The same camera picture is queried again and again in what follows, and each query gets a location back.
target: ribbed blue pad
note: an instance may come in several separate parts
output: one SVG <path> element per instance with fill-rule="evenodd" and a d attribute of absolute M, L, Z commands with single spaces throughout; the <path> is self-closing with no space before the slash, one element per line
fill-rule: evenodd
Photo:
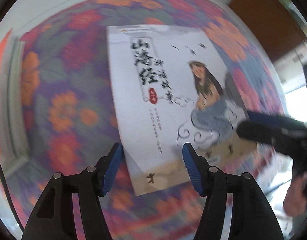
<path fill-rule="evenodd" d="M 182 158 L 189 173 L 193 188 L 201 196 L 203 192 L 201 175 L 190 155 L 188 148 L 185 145 L 182 147 Z"/>
<path fill-rule="evenodd" d="M 102 187 L 103 195 L 106 195 L 111 190 L 112 184 L 114 183 L 119 165 L 122 160 L 123 160 L 123 146 L 119 145 L 104 175 L 104 180 L 103 180 L 104 184 Z"/>

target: chinese character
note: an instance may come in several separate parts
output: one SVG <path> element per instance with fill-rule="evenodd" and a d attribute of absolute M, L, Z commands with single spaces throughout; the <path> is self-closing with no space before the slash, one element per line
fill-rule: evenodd
<path fill-rule="evenodd" d="M 161 78 L 167 78 L 166 72 L 162 69 L 159 70 L 160 74 L 158 74 L 158 76 L 160 76 Z"/>
<path fill-rule="evenodd" d="M 147 179 L 150 179 L 150 181 L 148 181 L 148 183 L 154 183 L 154 173 L 150 173 L 150 174 L 147 176 Z"/>
<path fill-rule="evenodd" d="M 139 73 L 139 76 L 141 77 L 142 80 L 142 84 L 145 85 L 147 78 L 149 78 L 150 80 L 148 81 L 148 84 L 154 83 L 154 82 L 158 82 L 157 79 L 154 78 L 154 75 L 156 75 L 156 72 L 152 71 L 152 68 L 142 68 L 142 71 Z"/>
<path fill-rule="evenodd" d="M 138 49 L 140 47 L 146 47 L 148 49 L 149 48 L 149 44 L 146 43 L 146 42 L 143 43 L 142 39 L 138 39 L 137 43 L 133 42 L 132 45 L 131 45 L 132 49 Z"/>
<path fill-rule="evenodd" d="M 162 86 L 164 89 L 166 89 L 166 88 L 170 88 L 170 89 L 171 89 L 171 87 L 169 86 L 168 80 L 163 81 L 163 82 L 161 83 L 161 86 Z"/>
<path fill-rule="evenodd" d="M 152 57 L 148 55 L 148 52 L 146 50 L 142 50 L 142 52 L 138 52 L 136 51 L 136 54 L 135 54 L 135 65 L 138 66 L 138 63 L 142 63 L 142 64 L 145 64 L 147 66 L 150 66 L 152 64 L 151 62 L 151 59 Z"/>
<path fill-rule="evenodd" d="M 161 66 L 163 64 L 163 61 L 160 60 L 160 59 L 155 59 L 154 64 L 155 64 L 155 66 L 158 66 L 158 65 Z"/>
<path fill-rule="evenodd" d="M 169 104 L 172 104 L 173 102 L 172 102 L 172 98 L 173 98 L 173 95 L 172 95 L 172 93 L 168 90 L 168 92 L 166 93 L 166 99 L 167 99 L 167 101 L 169 101 Z"/>

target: floral fabric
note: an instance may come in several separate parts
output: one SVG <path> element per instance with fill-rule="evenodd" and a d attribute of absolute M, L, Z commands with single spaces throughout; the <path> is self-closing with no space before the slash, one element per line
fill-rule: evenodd
<path fill-rule="evenodd" d="M 50 17 L 22 40 L 21 96 L 31 160 L 7 179 L 22 223 L 53 173 L 79 173 L 119 141 L 111 93 L 106 26 L 165 24 L 204 30 L 249 110 L 281 112 L 281 103 L 256 47 L 208 0 L 89 0 Z M 227 165 L 254 176 L 270 161 L 265 149 Z M 190 182 L 135 196 L 125 162 L 111 192 L 100 199 L 114 239 L 192 239 L 204 198 Z M 74 196 L 78 238 L 84 239 Z"/>

